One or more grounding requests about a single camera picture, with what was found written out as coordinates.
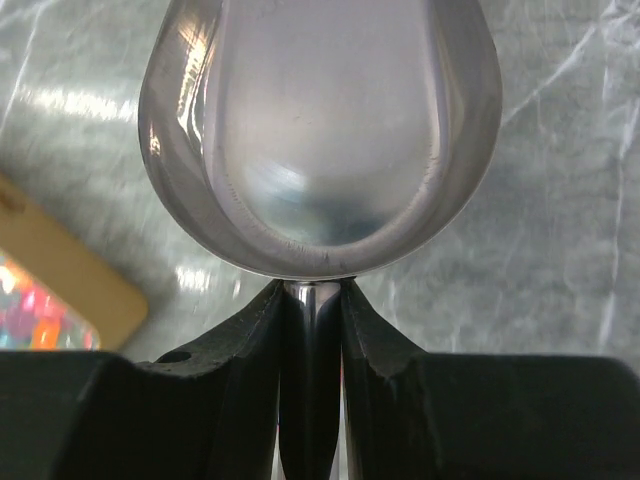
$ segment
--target metal rod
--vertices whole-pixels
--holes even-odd
[[[285,282],[280,456],[287,478],[331,476],[340,424],[340,288]]]

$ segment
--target metal spoon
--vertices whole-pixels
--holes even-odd
[[[476,0],[171,3],[140,99],[144,161],[200,244],[290,280],[290,478],[324,478],[335,448],[331,280],[388,265],[451,221],[489,165],[501,108]],[[314,422],[334,414],[335,428]],[[302,472],[287,466],[296,455]]]

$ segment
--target black clamp jaw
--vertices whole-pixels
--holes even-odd
[[[287,479],[326,480],[341,341],[352,480],[640,479],[640,382],[622,363],[429,354],[348,280],[323,312],[328,373],[300,396],[320,357],[295,361],[291,298],[274,281],[155,363],[0,354],[0,477],[266,480],[280,418]]]

